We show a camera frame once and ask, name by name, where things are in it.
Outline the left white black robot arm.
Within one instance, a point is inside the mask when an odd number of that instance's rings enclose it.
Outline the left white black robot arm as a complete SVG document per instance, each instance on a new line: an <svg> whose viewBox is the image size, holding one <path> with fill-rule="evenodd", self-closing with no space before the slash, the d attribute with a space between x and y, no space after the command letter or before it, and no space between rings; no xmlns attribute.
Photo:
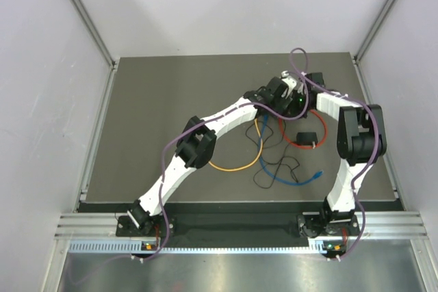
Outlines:
<svg viewBox="0 0 438 292"><path fill-rule="evenodd" d="M141 235L151 233L154 216L180 184L197 169L211 160L217 140L235 127L254 120L261 110L284 116L292 101L292 90L298 80L283 72L272 78L267 86L244 93L227 108L208 117L190 118L180 136L162 151L162 172L156 183L127 211L131 226Z"/></svg>

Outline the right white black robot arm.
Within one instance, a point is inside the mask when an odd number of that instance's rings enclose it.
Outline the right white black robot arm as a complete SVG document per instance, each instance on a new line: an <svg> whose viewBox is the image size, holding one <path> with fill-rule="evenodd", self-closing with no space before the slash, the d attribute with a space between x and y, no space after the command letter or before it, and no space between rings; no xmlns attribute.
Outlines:
<svg viewBox="0 0 438 292"><path fill-rule="evenodd" d="M359 205L358 192L366 174L387 150L383 110L325 88L322 75L300 73L309 101L315 109L337 121L337 153L341 158L332 190L324 199L318 230L333 235L353 223Z"/></svg>

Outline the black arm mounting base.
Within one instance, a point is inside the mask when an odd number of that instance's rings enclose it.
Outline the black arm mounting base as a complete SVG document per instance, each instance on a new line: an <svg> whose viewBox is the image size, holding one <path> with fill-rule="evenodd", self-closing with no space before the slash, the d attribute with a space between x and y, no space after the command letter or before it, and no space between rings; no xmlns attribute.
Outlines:
<svg viewBox="0 0 438 292"><path fill-rule="evenodd" d="M298 213L177 213L170 214L167 248L301 247L308 238L355 236L356 226L322 230L317 216Z"/></svg>

